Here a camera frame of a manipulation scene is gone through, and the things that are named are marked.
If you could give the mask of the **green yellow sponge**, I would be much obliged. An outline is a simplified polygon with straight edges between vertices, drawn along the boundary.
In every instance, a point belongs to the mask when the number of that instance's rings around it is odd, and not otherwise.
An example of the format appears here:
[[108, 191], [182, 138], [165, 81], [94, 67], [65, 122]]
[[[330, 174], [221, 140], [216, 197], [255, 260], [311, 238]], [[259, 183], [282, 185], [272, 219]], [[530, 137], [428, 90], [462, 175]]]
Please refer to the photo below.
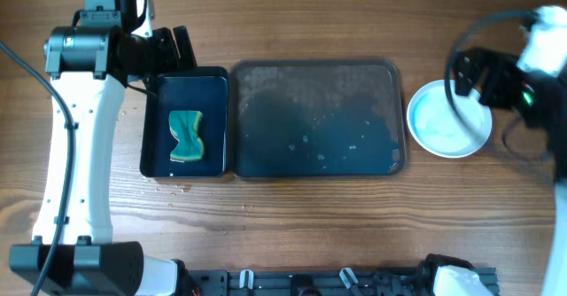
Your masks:
[[177, 145], [170, 152], [172, 161], [184, 163], [203, 158], [205, 146], [198, 135], [202, 117], [200, 111], [172, 111], [169, 114], [170, 133], [177, 141]]

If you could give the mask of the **white plate blue stain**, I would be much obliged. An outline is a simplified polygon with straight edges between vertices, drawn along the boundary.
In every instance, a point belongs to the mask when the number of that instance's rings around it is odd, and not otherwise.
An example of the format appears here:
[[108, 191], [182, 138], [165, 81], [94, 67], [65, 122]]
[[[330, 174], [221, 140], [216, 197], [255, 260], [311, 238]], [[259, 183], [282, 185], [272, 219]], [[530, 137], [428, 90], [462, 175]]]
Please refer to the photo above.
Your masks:
[[447, 102], [444, 81], [429, 82], [408, 103], [408, 130], [419, 145], [435, 155], [448, 159], [470, 156], [486, 144], [493, 129], [491, 111], [479, 98], [477, 90], [467, 97], [453, 95], [454, 105], [469, 125], [465, 128]]

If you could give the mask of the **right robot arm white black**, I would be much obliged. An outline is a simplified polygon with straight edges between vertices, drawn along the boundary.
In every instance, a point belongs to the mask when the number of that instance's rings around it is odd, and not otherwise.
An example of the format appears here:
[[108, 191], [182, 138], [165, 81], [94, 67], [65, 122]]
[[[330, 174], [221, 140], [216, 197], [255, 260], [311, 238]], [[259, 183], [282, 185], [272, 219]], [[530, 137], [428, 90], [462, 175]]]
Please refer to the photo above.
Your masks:
[[[484, 27], [519, 19], [527, 42], [518, 56], [485, 48], [465, 47]], [[529, 129], [547, 135], [547, 151], [555, 162], [555, 229], [542, 292], [566, 293], [566, 10], [541, 6], [508, 10], [473, 23], [449, 50], [443, 74], [445, 95], [457, 124], [473, 138], [479, 132], [455, 105], [481, 87], [479, 103], [510, 110]]]

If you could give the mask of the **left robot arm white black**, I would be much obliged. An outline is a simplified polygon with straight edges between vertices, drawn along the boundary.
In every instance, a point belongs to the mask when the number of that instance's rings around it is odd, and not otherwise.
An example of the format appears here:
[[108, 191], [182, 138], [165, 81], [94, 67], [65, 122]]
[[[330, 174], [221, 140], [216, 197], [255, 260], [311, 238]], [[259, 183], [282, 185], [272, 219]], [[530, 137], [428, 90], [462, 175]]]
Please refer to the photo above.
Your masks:
[[39, 82], [53, 100], [47, 183], [28, 244], [11, 271], [49, 295], [199, 295], [178, 260], [116, 243], [109, 207], [113, 137], [131, 79], [195, 67], [185, 27], [141, 37], [117, 26], [56, 27]]

